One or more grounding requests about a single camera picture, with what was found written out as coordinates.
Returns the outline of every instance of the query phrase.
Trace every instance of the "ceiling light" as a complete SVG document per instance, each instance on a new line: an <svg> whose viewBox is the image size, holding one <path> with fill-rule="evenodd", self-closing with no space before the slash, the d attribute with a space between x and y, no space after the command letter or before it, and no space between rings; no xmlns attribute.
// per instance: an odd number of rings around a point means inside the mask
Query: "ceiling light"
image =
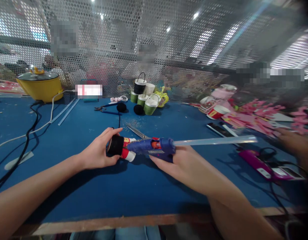
<svg viewBox="0 0 308 240"><path fill-rule="evenodd" d="M195 13L193 19L196 19L198 17L199 13Z"/></svg>

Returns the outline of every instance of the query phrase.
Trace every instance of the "blue table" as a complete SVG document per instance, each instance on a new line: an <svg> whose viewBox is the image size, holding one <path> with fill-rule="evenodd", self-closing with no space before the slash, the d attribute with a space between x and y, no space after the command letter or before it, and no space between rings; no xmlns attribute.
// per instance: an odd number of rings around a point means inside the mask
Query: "blue table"
<svg viewBox="0 0 308 240"><path fill-rule="evenodd" d="M35 114L29 109L32 103L31 98L0 98L0 143L26 133L35 120ZM107 103L109 99L91 103L80 100L61 126L57 125L60 117L37 135L32 135L27 151L31 150L34 156L17 168L0 191L81 152L107 127L117 128L117 115L94 111L94 107ZM212 120L197 108L169 102L152 116L137 116L134 105L128 101L129 112L121 116L122 136L138 139L126 127L130 124L150 137L174 140L219 137L206 127ZM64 107L64 99L56 102L54 116ZM38 111L41 118L37 128L49 121L51 104L41 106ZM116 111L116 106L109 107L108 111ZM264 136L257 136L259 142L250 144L251 149L272 147L262 138ZM6 173L5 164L20 155L24 143L25 138L21 138L0 148L0 177ZM278 204L270 193L269 183L238 156L235 146L194 146L194 149L226 175L262 214L281 213L276 210ZM291 155L275 149L277 159L295 161ZM284 206L295 209L304 205L299 183L287 184L285 189L288 191L275 186ZM84 229L91 230L101 229L102 224L113 227L136 225L133 221L138 221L138 224L171 224L184 220L180 217L182 214L209 215L209 211L205 196L160 171L148 157L138 155L132 163L120 160L112 167L77 174L55 191L26 224L39 225L36 233L47 234L78 231L83 229L83 225Z"/></svg>

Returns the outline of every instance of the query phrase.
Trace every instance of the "pliers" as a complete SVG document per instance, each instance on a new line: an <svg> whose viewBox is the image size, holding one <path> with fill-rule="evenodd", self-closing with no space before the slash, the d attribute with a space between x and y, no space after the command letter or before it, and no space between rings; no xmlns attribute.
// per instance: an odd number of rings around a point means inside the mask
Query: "pliers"
<svg viewBox="0 0 308 240"><path fill-rule="evenodd" d="M112 105L117 105L117 104L119 104L119 103L113 103L113 104L107 104L107 105L103 105L103 106L101 106L101 107L94 107L95 109L94 109L94 111L101 111L101 112L105 112L105 113L110 113L110 114L115 114L115 115L122 115L120 112L108 112L108 111L103 111L103 109L106 109L105 107L109 107L109 106L112 106Z"/></svg>

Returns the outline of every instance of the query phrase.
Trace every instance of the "metal mesh wall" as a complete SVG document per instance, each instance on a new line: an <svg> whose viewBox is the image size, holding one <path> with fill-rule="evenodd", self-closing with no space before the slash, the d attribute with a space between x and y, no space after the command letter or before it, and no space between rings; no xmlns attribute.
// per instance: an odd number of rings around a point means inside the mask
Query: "metal mesh wall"
<svg viewBox="0 0 308 240"><path fill-rule="evenodd" d="M273 61L284 68L308 57L285 60L288 47L308 33L308 26L302 15L281 5L257 0L0 0L0 78L13 80L22 71L22 60L59 73L64 88L96 79L105 96L119 96L129 94L133 79L145 72L147 81L166 86L171 98L199 99L235 72L237 63ZM64 46L54 42L55 25L73 28L77 51L61 54Z"/></svg>

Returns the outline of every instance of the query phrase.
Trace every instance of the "wooden table edge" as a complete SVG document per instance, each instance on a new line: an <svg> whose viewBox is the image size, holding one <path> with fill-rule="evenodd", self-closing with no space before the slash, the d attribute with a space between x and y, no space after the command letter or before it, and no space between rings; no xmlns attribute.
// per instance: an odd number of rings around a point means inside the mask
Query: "wooden table edge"
<svg viewBox="0 0 308 240"><path fill-rule="evenodd" d="M279 216L284 212L281 208L266 207L256 208L263 216ZM303 214L308 212L305 207L286 208L291 214ZM71 233L84 231L97 231L118 227L137 227L153 225L170 225L181 222L210 223L211 214L164 214L135 217L98 218L73 222L51 222L42 224L24 224L14 234L14 237L46 235L57 233Z"/></svg>

